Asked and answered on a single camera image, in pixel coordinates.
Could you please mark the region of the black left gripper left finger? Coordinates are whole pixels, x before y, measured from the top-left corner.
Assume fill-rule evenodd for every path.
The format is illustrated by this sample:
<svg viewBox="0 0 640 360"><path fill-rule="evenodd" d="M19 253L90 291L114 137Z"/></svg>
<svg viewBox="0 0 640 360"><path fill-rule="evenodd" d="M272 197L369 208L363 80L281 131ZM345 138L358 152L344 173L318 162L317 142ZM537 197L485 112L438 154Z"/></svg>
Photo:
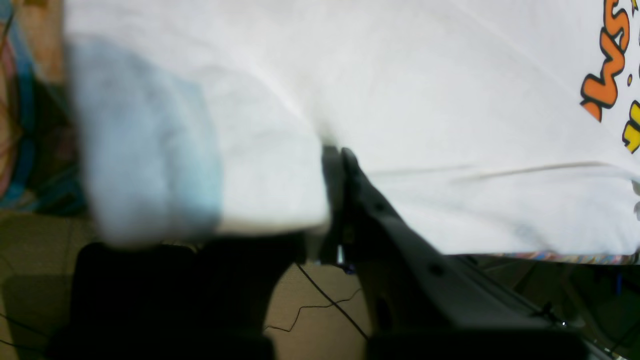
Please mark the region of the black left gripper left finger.
<svg viewBox="0 0 640 360"><path fill-rule="evenodd" d="M275 286L301 258L300 233L217 237L196 251L90 243L78 253L70 321L51 360L274 360L263 334Z"/></svg>

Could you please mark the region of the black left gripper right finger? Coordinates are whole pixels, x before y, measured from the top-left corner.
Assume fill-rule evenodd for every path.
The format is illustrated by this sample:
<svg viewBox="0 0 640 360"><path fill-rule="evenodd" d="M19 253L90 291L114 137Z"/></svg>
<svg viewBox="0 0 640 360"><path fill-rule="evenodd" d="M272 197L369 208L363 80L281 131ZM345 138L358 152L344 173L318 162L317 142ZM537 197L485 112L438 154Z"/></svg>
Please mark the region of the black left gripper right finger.
<svg viewBox="0 0 640 360"><path fill-rule="evenodd" d="M446 256L402 219L355 154L322 149L330 227L320 262L355 271L372 324L368 360L586 360L580 335Z"/></svg>

